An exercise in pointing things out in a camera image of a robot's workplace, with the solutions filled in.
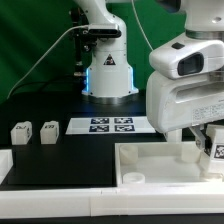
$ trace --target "black table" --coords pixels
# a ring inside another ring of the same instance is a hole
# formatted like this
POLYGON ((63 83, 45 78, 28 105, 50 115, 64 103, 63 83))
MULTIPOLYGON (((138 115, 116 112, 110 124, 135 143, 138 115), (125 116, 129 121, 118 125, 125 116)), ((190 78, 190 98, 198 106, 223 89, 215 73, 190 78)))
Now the black table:
MULTIPOLYGON (((0 191, 116 187, 114 143, 165 141, 155 134, 65 135, 70 118, 145 116, 145 93, 121 105, 83 101, 71 92, 20 93, 0 106, 0 150, 12 149, 14 167, 0 191), (55 145, 41 145, 44 122, 58 121, 55 145), (12 146, 10 130, 17 122, 31 121, 32 140, 12 146)), ((185 131, 185 139, 192 135, 185 131)), ((221 223, 224 215, 113 216, 0 220, 0 223, 221 223)))

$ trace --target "black cable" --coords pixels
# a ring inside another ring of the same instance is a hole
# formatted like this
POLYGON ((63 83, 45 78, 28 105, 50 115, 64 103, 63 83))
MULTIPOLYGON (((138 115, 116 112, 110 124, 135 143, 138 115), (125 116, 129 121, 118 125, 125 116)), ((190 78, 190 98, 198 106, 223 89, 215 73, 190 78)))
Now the black cable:
POLYGON ((16 86, 13 91, 11 92, 11 96, 20 88, 24 87, 24 86, 29 86, 29 85, 36 85, 36 84, 45 84, 46 82, 28 82, 28 83, 24 83, 21 84, 19 86, 16 86))
POLYGON ((48 85, 51 85, 53 82, 58 81, 60 79, 64 79, 64 78, 72 78, 74 79, 75 77, 73 75, 61 75, 61 76, 57 76, 53 79, 50 79, 49 81, 45 82, 45 84, 43 86, 41 86, 37 92, 42 92, 48 85))

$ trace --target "white robot body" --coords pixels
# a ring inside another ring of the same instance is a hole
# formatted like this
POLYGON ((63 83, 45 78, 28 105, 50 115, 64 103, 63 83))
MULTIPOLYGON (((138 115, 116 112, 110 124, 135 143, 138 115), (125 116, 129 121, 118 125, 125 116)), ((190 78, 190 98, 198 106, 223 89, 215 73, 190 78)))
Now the white robot body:
POLYGON ((224 119, 223 89, 209 74, 171 80, 156 71, 147 84, 148 120, 166 133, 224 119))
POLYGON ((154 50, 150 54, 150 64, 170 79, 215 71, 224 65, 224 43, 191 39, 181 34, 154 50))
POLYGON ((133 85, 133 69, 127 62, 126 25, 106 8, 106 3, 127 1, 74 1, 82 8, 90 24, 117 24, 121 31, 119 38, 97 40, 83 94, 96 102, 119 103, 138 93, 133 85))

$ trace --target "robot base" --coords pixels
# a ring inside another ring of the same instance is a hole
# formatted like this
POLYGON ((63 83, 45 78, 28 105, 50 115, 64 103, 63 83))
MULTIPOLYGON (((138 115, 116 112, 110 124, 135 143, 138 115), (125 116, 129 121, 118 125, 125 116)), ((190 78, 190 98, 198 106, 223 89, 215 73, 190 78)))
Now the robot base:
POLYGON ((94 96, 83 94, 82 98, 83 100, 89 101, 92 103, 116 105, 116 104, 122 104, 122 103, 136 100, 138 98, 138 93, 130 94, 128 96, 123 96, 123 97, 94 97, 94 96))

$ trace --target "white block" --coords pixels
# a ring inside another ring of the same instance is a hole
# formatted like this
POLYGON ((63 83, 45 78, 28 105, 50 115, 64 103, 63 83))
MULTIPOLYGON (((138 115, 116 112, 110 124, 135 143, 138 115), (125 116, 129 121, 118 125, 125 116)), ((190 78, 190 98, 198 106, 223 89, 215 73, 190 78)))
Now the white block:
POLYGON ((12 151, 0 150, 0 184, 13 166, 12 151))
POLYGON ((17 123, 11 131, 12 145, 26 145, 32 136, 32 124, 29 121, 17 123))
POLYGON ((55 144, 59 136, 59 124, 57 121, 45 122, 41 131, 41 144, 55 144))

